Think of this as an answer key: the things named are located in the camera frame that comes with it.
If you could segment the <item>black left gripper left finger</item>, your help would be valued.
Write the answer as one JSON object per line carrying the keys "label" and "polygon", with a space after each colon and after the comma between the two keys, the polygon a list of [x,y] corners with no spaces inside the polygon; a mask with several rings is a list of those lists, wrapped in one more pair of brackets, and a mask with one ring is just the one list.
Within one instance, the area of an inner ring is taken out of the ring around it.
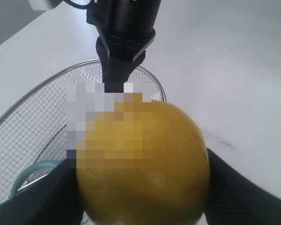
{"label": "black left gripper left finger", "polygon": [[0,225],[79,225],[82,215],[73,160],[64,160],[45,178],[0,204]]}

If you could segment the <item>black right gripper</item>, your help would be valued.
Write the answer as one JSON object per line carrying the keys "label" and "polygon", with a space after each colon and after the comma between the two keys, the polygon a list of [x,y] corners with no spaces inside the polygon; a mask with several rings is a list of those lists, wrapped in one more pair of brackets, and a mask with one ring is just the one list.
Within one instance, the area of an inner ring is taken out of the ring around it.
{"label": "black right gripper", "polygon": [[155,38],[160,0],[92,0],[87,23],[97,28],[103,83],[125,83]]}

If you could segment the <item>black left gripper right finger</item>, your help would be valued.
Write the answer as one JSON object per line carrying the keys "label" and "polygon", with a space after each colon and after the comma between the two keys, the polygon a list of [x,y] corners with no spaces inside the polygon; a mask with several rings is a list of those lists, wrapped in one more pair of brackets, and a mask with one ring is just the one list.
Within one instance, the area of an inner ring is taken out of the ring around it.
{"label": "black left gripper right finger", "polygon": [[208,149],[209,225],[281,225],[281,199],[252,183]]}

